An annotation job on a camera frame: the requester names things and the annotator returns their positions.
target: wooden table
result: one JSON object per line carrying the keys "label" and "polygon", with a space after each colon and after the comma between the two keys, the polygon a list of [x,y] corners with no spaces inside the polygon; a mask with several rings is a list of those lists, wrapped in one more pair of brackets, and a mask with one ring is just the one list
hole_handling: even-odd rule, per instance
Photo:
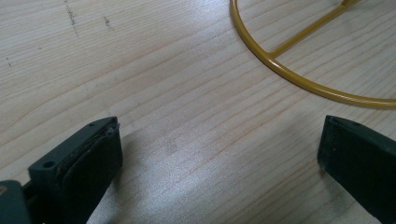
{"label": "wooden table", "polygon": [[[271,49],[338,0],[240,0]],[[336,103],[265,67],[228,0],[0,1],[0,179],[117,116],[124,166],[90,223],[377,223],[317,164],[326,115],[396,139],[396,112]],[[279,60],[396,98],[396,2],[363,0]]]}

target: yellow metal stand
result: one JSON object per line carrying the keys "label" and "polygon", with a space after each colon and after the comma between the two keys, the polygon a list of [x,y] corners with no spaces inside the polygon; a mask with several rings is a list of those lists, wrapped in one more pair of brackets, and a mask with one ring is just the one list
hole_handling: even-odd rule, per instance
{"label": "yellow metal stand", "polygon": [[293,71],[289,70],[285,65],[278,62],[276,58],[290,49],[292,46],[315,32],[319,27],[323,26],[327,22],[331,21],[332,19],[336,18],[344,11],[346,11],[349,7],[355,5],[359,0],[344,0],[342,4],[328,13],[327,15],[323,16],[319,20],[315,21],[305,29],[303,29],[300,33],[292,37],[291,39],[287,40],[276,49],[271,52],[267,52],[263,50],[259,44],[253,39],[253,37],[248,32],[247,28],[245,27],[244,23],[242,22],[241,16],[239,15],[239,10],[237,6],[236,0],[231,0],[230,9],[231,9],[231,16],[233,18],[234,26],[244,40],[246,45],[250,48],[250,50],[269,68],[273,71],[278,73],[283,78],[287,79],[288,81],[294,83],[295,85],[307,90],[311,91],[314,94],[332,99],[334,101],[350,104],[350,105],[359,105],[359,106],[366,106],[366,107],[375,107],[375,108],[382,108],[382,109],[392,109],[396,108],[396,99],[376,99],[370,97],[364,97],[359,95],[354,95],[350,93],[346,93],[343,91],[337,91],[322,85],[319,85],[316,82],[310,81],[304,77],[299,76],[298,74],[294,73]]}

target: dark green plastic part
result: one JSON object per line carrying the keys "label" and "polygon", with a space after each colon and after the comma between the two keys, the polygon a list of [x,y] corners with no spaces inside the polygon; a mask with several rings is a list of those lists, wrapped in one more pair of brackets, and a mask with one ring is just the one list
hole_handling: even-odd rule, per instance
{"label": "dark green plastic part", "polygon": [[14,180],[0,181],[0,223],[31,223],[21,184]]}
{"label": "dark green plastic part", "polygon": [[122,166],[117,118],[99,119],[29,167],[46,223],[86,223]]}
{"label": "dark green plastic part", "polygon": [[370,214],[396,223],[396,142],[363,125],[326,118],[318,162]]}

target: small hole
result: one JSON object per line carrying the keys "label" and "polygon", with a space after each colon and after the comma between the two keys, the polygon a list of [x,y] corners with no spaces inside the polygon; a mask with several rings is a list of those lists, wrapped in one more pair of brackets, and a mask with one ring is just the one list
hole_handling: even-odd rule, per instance
{"label": "small hole", "polygon": [[0,196],[4,193],[6,193],[7,187],[6,186],[0,186]]}
{"label": "small hole", "polygon": [[50,168],[50,167],[52,167],[53,165],[55,165],[55,162],[53,162],[53,161],[47,161],[46,163],[43,164],[43,167],[44,167],[44,168]]}

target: yellow wire ring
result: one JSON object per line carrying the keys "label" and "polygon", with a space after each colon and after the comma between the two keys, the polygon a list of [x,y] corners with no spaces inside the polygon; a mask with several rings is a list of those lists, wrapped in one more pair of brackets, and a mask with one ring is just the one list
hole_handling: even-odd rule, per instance
{"label": "yellow wire ring", "polygon": [[338,101],[341,103],[349,105],[358,105],[364,107],[374,107],[381,109],[394,109],[396,108],[396,99],[377,99],[364,97],[359,95],[354,95],[346,93],[343,91],[334,90],[316,82],[310,81],[304,77],[299,76],[293,71],[289,70],[282,63],[278,62],[275,57],[270,53],[264,51],[260,45],[253,39],[253,37],[248,32],[245,24],[242,22],[241,16],[239,14],[238,5],[236,0],[231,0],[230,2],[231,17],[233,19],[233,24],[236,31],[241,36],[245,44],[250,48],[250,50],[260,59],[265,65],[271,68],[274,72],[288,80],[289,82],[305,89],[306,91],[311,91],[314,94],[326,97],[328,99]]}

